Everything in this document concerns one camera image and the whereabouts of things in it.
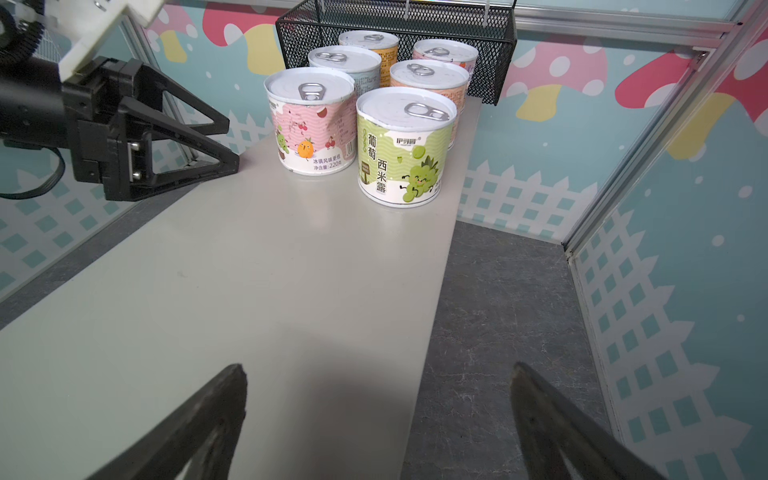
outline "tin can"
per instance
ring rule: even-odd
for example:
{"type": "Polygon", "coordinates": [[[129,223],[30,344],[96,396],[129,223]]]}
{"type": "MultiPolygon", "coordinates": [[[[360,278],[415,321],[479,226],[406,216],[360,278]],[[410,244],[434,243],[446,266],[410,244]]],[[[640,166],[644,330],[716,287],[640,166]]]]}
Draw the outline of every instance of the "tin can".
{"type": "Polygon", "coordinates": [[[390,207],[416,207],[440,191],[456,105],[429,90],[390,87],[357,101],[358,185],[390,207]]]}
{"type": "Polygon", "coordinates": [[[412,58],[414,60],[428,58],[458,65],[469,72],[469,82],[472,83],[472,72],[478,60],[478,49],[460,41],[427,38],[413,45],[412,58]]]}
{"type": "Polygon", "coordinates": [[[357,156],[355,81],[330,68],[291,68],[264,81],[277,136],[277,153],[288,170],[327,175],[357,156]]]}
{"type": "Polygon", "coordinates": [[[405,60],[399,61],[389,69],[393,87],[414,87],[434,91],[449,98],[458,111],[453,122],[451,143],[453,147],[458,130],[458,119],[464,110],[464,102],[469,85],[469,73],[458,65],[437,60],[405,60]]]}
{"type": "Polygon", "coordinates": [[[315,48],[307,58],[312,67],[333,68],[352,77],[358,97],[381,84],[382,58],[367,48],[331,45],[315,48]]]}
{"type": "Polygon", "coordinates": [[[381,86],[389,86],[389,67],[397,62],[397,48],[400,39],[391,33],[373,30],[345,31],[339,35],[339,45],[368,48],[382,58],[381,86]]]}

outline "silver can lid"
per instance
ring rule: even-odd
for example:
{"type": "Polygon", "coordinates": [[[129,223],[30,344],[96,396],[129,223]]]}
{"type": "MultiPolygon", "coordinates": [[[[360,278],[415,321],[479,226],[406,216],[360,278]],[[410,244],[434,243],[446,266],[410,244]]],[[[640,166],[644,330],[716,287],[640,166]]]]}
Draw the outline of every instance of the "silver can lid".
{"type": "Polygon", "coordinates": [[[387,87],[361,95],[357,113],[389,130],[434,131],[453,123],[456,105],[433,91],[387,87]]]}
{"type": "Polygon", "coordinates": [[[381,68],[382,58],[367,48],[331,45],[312,50],[308,55],[313,67],[333,68],[346,73],[363,73],[381,68]]]}
{"type": "Polygon", "coordinates": [[[472,61],[477,60],[478,49],[455,40],[443,38],[427,38],[413,45],[413,50],[432,60],[440,61],[472,61]]]}
{"type": "Polygon", "coordinates": [[[368,48],[369,50],[383,50],[400,43],[400,39],[385,31],[350,30],[339,35],[339,45],[352,45],[368,48]]]}
{"type": "Polygon", "coordinates": [[[409,87],[445,90],[457,88],[469,81],[464,68],[437,60],[399,61],[389,69],[389,75],[409,87]]]}
{"type": "Polygon", "coordinates": [[[330,68],[289,68],[264,81],[275,99],[298,105],[324,105],[343,101],[355,91],[355,81],[343,71],[330,68]]]}

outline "black mesh basket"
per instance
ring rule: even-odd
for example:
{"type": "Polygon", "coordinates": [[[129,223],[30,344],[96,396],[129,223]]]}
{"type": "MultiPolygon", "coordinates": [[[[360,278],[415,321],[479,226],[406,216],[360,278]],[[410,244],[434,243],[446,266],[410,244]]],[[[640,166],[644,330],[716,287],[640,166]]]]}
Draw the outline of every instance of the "black mesh basket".
{"type": "Polygon", "coordinates": [[[450,0],[304,0],[277,19],[286,68],[309,65],[314,48],[338,45],[349,30],[378,30],[400,38],[398,61],[424,38],[463,41],[479,56],[468,94],[497,104],[518,43],[513,5],[450,0]]]}

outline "green label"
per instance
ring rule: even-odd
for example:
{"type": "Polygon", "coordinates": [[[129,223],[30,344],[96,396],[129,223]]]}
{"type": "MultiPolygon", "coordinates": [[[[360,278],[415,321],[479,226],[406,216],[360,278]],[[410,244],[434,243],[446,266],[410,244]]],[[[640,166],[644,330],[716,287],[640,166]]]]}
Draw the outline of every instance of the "green label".
{"type": "Polygon", "coordinates": [[[452,124],[435,131],[398,132],[358,115],[360,183],[388,204],[418,204],[440,190],[452,124]]]}

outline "white table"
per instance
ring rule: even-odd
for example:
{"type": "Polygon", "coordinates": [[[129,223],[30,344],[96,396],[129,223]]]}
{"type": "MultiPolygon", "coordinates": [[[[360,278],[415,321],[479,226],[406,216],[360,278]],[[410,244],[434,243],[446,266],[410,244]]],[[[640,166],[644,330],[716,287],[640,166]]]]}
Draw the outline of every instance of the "white table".
{"type": "Polygon", "coordinates": [[[0,478],[85,478],[235,362],[230,478],[396,478],[479,111],[414,209],[263,139],[0,331],[0,478]]]}

